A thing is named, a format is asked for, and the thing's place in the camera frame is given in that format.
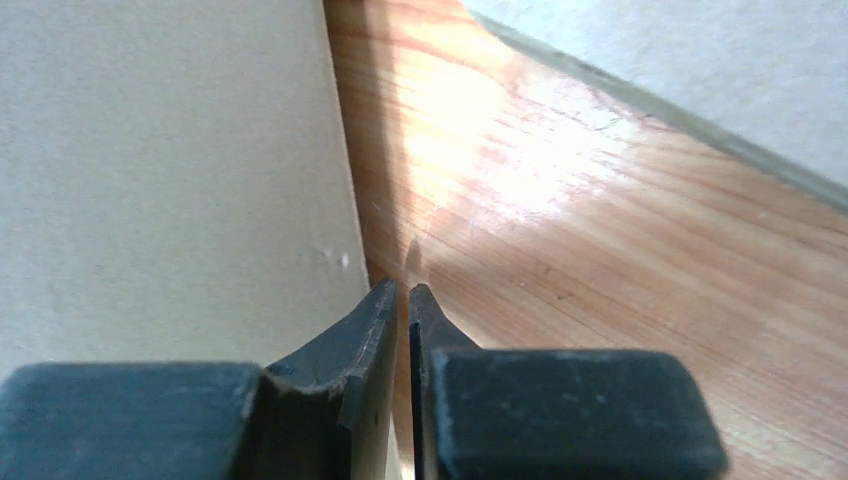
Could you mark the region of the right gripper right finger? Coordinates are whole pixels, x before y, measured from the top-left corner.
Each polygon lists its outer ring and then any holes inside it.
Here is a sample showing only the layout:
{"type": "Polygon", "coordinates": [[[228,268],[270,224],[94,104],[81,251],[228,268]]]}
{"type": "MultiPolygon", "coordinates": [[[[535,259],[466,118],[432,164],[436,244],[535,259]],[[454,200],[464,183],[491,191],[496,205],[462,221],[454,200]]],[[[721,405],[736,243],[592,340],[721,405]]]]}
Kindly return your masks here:
{"type": "Polygon", "coordinates": [[[419,479],[721,479],[698,385],[647,350],[477,345],[424,284],[408,297],[419,479]]]}

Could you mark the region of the cardboard box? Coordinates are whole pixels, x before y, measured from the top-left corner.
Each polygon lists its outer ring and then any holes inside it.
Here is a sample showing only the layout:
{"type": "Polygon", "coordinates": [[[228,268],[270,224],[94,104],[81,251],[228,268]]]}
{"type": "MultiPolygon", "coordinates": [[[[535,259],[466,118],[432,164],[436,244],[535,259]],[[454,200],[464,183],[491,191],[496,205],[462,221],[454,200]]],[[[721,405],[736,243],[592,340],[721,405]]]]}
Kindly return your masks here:
{"type": "Polygon", "coordinates": [[[318,1],[1,5],[1,370],[271,363],[368,288],[318,1]]]}

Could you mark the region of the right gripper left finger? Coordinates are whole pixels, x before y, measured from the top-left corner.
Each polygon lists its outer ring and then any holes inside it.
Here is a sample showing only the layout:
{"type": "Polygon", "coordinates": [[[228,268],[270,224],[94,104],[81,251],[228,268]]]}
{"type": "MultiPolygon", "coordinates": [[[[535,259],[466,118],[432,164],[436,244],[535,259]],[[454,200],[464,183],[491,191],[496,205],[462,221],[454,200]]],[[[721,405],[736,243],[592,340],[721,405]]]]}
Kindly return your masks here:
{"type": "Polygon", "coordinates": [[[40,363],[1,387],[5,479],[381,479],[397,284],[268,365],[40,363]]]}

